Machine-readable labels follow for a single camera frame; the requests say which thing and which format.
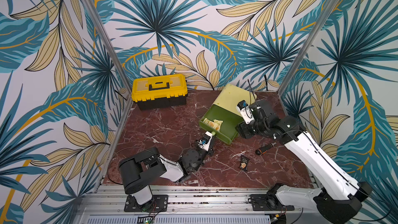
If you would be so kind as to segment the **green top drawer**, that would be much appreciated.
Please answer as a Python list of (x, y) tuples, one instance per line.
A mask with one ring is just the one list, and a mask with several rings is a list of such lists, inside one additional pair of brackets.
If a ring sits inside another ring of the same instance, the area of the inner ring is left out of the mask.
[[(210, 125), (206, 124), (205, 119), (210, 121), (222, 121), (220, 130), (216, 130)], [(236, 126), (243, 121), (244, 120), (241, 116), (225, 110), (217, 105), (212, 105), (205, 115), (200, 119), (199, 126), (205, 131), (215, 132), (217, 139), (221, 140), (227, 145), (231, 145), (233, 140), (238, 137)]]

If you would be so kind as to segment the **black cookie packet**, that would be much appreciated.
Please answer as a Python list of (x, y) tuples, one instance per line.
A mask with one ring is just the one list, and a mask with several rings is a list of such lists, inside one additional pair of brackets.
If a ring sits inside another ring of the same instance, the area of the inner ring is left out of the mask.
[(239, 169), (247, 172), (249, 162), (250, 162), (250, 159), (248, 157), (241, 155), (240, 162), (239, 162)]

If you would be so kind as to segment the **cream cookie packet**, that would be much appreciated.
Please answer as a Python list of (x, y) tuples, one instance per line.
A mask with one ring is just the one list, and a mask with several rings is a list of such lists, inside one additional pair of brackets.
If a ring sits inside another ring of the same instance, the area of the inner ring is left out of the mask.
[(217, 120), (217, 119), (214, 119), (213, 122), (216, 124), (219, 124), (219, 125), (222, 125), (222, 123), (223, 123), (222, 120)]
[(209, 121), (209, 122), (208, 122), (208, 125), (209, 125), (211, 128), (215, 129), (216, 131), (220, 131), (220, 129), (221, 129), (221, 125), (216, 124), (216, 123), (214, 123), (213, 121)]

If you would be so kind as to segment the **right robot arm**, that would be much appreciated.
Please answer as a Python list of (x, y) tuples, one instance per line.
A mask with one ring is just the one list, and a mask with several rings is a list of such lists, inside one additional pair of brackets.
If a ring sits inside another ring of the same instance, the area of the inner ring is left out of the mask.
[(316, 189), (276, 184), (267, 192), (275, 205), (292, 205), (318, 211), (333, 224), (345, 224), (362, 208), (372, 193), (371, 186), (348, 175), (327, 155), (306, 128), (292, 116), (280, 119), (266, 100), (249, 105), (242, 100), (237, 111), (243, 122), (236, 126), (245, 139), (262, 136), (293, 152), (320, 181)]

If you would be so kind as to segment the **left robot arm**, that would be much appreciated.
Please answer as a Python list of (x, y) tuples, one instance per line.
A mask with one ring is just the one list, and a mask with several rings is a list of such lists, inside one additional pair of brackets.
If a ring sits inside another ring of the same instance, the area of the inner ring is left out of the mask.
[(165, 178), (175, 183), (189, 179), (192, 173), (204, 165), (206, 157), (214, 153), (215, 137), (215, 132), (207, 131), (177, 161), (165, 158), (156, 147), (121, 160), (118, 170), (125, 193), (132, 195), (139, 206), (152, 203), (150, 185), (158, 178)]

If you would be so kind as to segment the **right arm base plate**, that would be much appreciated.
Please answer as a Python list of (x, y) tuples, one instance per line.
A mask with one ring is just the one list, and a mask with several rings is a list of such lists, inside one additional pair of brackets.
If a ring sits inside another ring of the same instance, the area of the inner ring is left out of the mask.
[(283, 205), (274, 195), (268, 194), (250, 195), (248, 203), (251, 204), (253, 211), (279, 211), (284, 213), (295, 210), (293, 205)]

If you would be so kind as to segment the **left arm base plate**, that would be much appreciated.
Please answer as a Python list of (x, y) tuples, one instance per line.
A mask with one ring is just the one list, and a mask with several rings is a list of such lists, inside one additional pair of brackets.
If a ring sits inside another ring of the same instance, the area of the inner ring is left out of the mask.
[(124, 206), (127, 213), (160, 213), (167, 211), (168, 195), (154, 195), (144, 204), (139, 204), (133, 195), (128, 195)]

